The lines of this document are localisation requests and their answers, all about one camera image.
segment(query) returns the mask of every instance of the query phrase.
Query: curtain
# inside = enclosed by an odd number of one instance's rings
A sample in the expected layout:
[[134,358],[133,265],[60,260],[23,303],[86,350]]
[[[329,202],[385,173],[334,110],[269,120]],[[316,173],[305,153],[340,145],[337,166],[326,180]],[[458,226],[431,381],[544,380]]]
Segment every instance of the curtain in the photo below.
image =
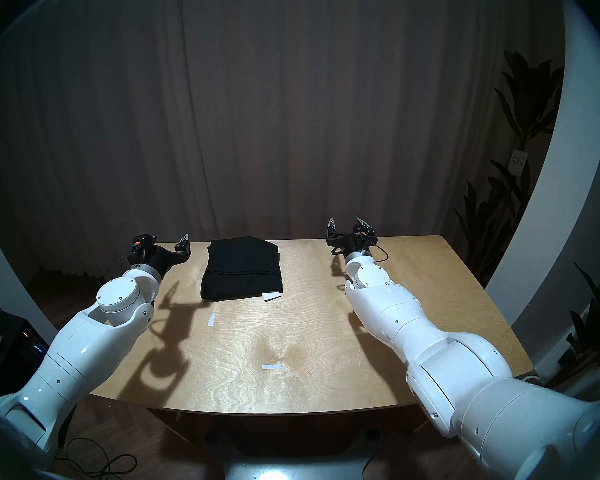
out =
[[40,0],[0,37],[0,176],[49,270],[137,234],[461,239],[531,0]]

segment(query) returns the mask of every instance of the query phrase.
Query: paper tag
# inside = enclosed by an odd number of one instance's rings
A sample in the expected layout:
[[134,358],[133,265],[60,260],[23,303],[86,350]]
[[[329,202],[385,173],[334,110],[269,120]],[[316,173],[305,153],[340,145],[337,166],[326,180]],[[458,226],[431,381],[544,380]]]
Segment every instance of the paper tag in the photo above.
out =
[[271,301],[272,299],[279,298],[279,297],[280,297],[279,292],[263,292],[262,293],[262,299],[264,299],[265,301]]
[[525,168],[527,162],[527,153],[524,151],[513,150],[511,153],[511,160],[509,160],[509,166],[507,170],[510,171],[511,175],[519,177],[522,174],[522,169]]

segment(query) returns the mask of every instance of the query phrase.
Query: folded black shirt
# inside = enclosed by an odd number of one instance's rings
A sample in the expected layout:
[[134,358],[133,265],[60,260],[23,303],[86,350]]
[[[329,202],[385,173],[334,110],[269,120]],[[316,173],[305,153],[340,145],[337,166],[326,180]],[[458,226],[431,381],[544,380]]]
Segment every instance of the folded black shirt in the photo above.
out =
[[200,297],[210,301],[282,292],[278,247],[256,237],[211,241]]

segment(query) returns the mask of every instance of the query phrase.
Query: wood grain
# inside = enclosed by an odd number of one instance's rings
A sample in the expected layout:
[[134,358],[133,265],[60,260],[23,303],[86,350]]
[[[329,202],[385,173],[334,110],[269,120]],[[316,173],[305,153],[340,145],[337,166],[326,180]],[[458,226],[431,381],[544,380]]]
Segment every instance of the wood grain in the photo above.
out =
[[[369,335],[344,295],[341,257],[324,239],[272,241],[284,293],[207,303],[208,242],[165,275],[154,321],[94,394],[150,408],[226,414],[303,414],[410,405],[394,352]],[[474,332],[514,375],[532,365],[509,325],[442,237],[385,237],[382,263],[442,330]],[[164,244],[173,248],[173,244]],[[215,312],[213,326],[207,326]],[[264,364],[282,364],[263,370]]]

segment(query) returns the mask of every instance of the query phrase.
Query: black cable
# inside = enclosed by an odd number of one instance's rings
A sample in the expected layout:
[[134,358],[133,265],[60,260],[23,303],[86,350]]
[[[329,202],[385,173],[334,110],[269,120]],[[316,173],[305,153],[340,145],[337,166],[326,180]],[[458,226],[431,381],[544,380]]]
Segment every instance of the black cable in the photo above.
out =
[[386,254],[386,258],[382,259],[382,260],[377,260],[376,263],[382,263],[383,261],[387,261],[389,259],[389,253],[386,252],[384,249],[382,249],[380,246],[378,246],[377,244],[374,244],[374,246],[378,249],[380,249],[384,254]]
[[116,262],[115,262],[113,265],[111,265],[111,266],[109,267],[109,269],[107,270],[107,273],[105,273],[105,274],[104,274],[104,278],[106,279],[106,278],[109,276],[109,272],[111,271],[111,269],[112,269],[113,267],[115,267],[115,265],[117,265],[118,263],[120,263],[120,260],[122,260],[122,258],[124,258],[125,256],[127,256],[127,255],[128,255],[129,253],[131,253],[131,251],[133,251],[133,250],[134,250],[133,248],[129,249],[129,251],[127,251],[127,252],[126,252],[126,253],[124,253],[124,254],[123,254],[123,255],[122,255],[120,258],[118,258],[118,259],[116,260]]
[[[69,457],[69,446],[71,445],[71,443],[74,440],[87,440],[87,441],[95,444],[96,446],[98,446],[98,448],[102,451],[102,454],[104,454],[105,459],[107,460],[105,465],[103,467],[101,467],[101,469],[98,471],[88,472],[80,465],[80,463],[78,463],[74,459],[71,459]],[[78,477],[80,477],[80,478],[84,478],[82,475],[87,475],[88,478],[97,478],[98,480],[102,480],[102,478],[109,478],[109,476],[112,475],[115,478],[117,478],[118,480],[120,480],[120,477],[118,475],[125,475],[127,473],[131,473],[133,470],[136,469],[136,466],[138,466],[138,460],[136,459],[136,457],[133,454],[126,454],[126,453],[120,454],[119,456],[116,456],[113,459],[109,459],[109,455],[107,454],[107,451],[105,451],[104,448],[99,443],[97,443],[95,440],[91,440],[90,438],[86,438],[86,437],[74,437],[67,443],[66,447],[61,450],[66,457],[55,456],[54,459],[64,462],[64,464],[66,464],[73,471],[73,473],[78,475]],[[119,472],[111,471],[111,465],[113,463],[115,463],[116,461],[118,461],[119,459],[124,458],[125,456],[128,456],[129,458],[133,459],[133,466],[131,466],[131,468],[129,468],[128,470],[124,470],[124,471],[119,471]]]

